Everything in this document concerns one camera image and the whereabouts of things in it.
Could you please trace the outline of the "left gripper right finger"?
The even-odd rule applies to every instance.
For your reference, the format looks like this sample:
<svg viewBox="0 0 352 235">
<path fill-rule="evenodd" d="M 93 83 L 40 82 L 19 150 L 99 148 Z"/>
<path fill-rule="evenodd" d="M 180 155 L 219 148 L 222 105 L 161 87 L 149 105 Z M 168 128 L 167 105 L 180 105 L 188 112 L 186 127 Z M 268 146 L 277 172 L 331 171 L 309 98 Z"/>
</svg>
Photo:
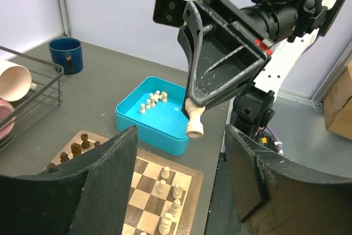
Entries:
<svg viewBox="0 0 352 235">
<path fill-rule="evenodd" d="M 293 162 L 230 124 L 225 150 L 245 234 L 351 234 L 351 178 Z"/>
</svg>

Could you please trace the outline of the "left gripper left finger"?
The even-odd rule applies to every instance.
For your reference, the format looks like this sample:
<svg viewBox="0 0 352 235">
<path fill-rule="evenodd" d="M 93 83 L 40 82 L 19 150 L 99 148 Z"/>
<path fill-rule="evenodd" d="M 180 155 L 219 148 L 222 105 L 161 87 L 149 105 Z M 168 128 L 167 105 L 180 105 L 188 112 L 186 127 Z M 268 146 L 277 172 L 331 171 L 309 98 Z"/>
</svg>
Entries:
<svg viewBox="0 0 352 235">
<path fill-rule="evenodd" d="M 1 176 L 1 234 L 121 234 L 137 132 L 129 127 L 36 175 Z"/>
</svg>

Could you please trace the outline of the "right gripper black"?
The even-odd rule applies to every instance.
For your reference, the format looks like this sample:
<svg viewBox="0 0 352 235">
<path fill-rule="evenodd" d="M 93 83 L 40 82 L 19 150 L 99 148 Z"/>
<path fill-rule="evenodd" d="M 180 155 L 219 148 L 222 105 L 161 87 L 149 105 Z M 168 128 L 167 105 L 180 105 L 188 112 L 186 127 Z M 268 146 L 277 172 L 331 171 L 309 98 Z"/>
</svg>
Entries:
<svg viewBox="0 0 352 235">
<path fill-rule="evenodd" d="M 270 59 L 269 31 L 230 0 L 189 1 L 183 19 L 185 98 L 197 107 L 210 109 L 241 93 Z"/>
</svg>

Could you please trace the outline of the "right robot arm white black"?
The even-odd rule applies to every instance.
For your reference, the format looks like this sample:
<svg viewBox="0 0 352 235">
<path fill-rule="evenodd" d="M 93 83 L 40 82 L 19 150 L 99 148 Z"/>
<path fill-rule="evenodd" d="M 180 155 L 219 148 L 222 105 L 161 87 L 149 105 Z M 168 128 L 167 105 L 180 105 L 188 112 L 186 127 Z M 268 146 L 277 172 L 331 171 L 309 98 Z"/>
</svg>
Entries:
<svg viewBox="0 0 352 235">
<path fill-rule="evenodd" d="M 192 0 L 178 42 L 189 63 L 186 134 L 204 134 L 202 114 L 233 99 L 231 123 L 250 138 L 299 57 L 333 24 L 345 0 Z"/>
</svg>

